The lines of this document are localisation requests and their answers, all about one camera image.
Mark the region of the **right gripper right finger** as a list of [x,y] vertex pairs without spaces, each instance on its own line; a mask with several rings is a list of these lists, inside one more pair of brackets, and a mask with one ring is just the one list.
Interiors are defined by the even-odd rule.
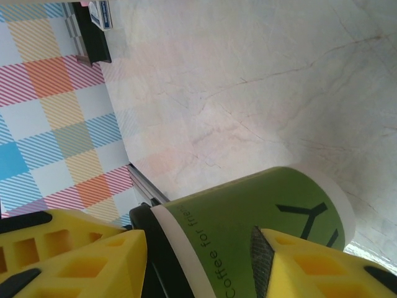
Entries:
[[257,298],[397,298],[397,276],[381,265],[276,230],[254,227]]

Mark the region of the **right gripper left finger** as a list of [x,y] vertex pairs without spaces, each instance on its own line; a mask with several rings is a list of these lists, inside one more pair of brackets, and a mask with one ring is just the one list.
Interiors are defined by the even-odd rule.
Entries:
[[0,220],[0,298],[141,298],[142,230],[80,210]]

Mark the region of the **black plastic cup lid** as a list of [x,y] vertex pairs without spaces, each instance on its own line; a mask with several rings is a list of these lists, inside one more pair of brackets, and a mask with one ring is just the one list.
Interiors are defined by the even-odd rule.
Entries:
[[134,230],[143,230],[148,257],[141,298],[195,298],[152,208],[143,203],[129,212]]

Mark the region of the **black grey chessboard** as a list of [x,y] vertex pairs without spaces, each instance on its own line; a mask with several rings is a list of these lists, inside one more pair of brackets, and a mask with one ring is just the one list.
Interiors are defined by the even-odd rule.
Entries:
[[92,22],[89,8],[80,2],[63,2],[61,6],[69,37],[77,51],[77,61],[87,66],[100,61],[111,63],[105,33]]

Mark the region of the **blue white card box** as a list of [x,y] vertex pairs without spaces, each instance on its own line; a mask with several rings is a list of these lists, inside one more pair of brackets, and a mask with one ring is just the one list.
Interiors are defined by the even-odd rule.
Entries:
[[92,23],[99,29],[106,31],[113,28],[108,0],[90,1],[88,9]]

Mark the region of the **aluminium side rail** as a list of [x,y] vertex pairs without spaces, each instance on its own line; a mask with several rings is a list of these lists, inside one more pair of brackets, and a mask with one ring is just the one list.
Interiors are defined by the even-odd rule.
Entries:
[[127,170],[137,188],[137,191],[144,198],[145,202],[150,206],[168,203],[170,200],[133,164],[127,165]]

